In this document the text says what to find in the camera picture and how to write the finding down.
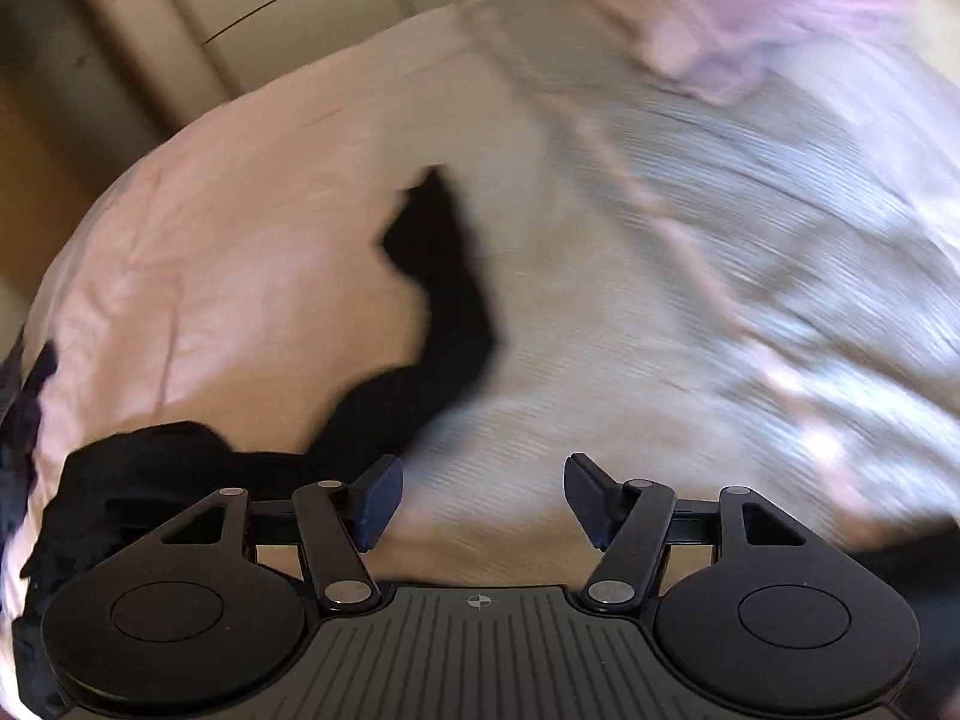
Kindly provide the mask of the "black trousers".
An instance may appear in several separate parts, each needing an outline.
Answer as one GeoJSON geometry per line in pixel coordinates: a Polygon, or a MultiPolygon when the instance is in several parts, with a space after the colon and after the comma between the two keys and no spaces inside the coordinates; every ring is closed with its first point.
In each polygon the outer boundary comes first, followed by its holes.
{"type": "Polygon", "coordinates": [[[404,455],[483,377],[496,348],[493,317],[472,236],[441,167],[407,188],[381,247],[427,298],[420,353],[407,366],[348,388],[302,452],[238,452],[212,427],[179,421],[96,440],[68,456],[21,571],[25,606],[11,623],[14,689],[34,715],[64,715],[41,619],[70,580],[218,489],[235,486],[255,500],[280,500],[323,479],[353,483],[382,457],[404,455]]]}

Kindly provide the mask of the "pink and grey bedspread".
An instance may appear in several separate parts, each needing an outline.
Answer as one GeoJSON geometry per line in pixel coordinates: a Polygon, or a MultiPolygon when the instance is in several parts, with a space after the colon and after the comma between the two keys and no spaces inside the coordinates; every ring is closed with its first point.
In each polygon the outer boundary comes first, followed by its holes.
{"type": "Polygon", "coordinates": [[[708,497],[748,484],[843,548],[958,514],[958,277],[832,111],[775,76],[729,109],[648,82],[594,26],[441,8],[213,109],[112,184],[47,270],[37,481],[2,603],[75,450],[203,422],[298,450],[415,355],[425,303],[379,236],[443,163],[498,351],[416,441],[381,578],[578,583],[584,452],[708,497]]]}

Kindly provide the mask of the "navy blue garment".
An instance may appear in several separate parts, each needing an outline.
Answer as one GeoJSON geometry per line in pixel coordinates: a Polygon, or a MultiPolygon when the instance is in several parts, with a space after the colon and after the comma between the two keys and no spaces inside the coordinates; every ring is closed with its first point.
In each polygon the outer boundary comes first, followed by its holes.
{"type": "Polygon", "coordinates": [[[57,371],[52,341],[44,344],[27,374],[21,369],[23,351],[23,335],[18,335],[2,364],[2,541],[13,536],[26,515],[36,483],[32,452],[43,419],[39,395],[57,371]]]}

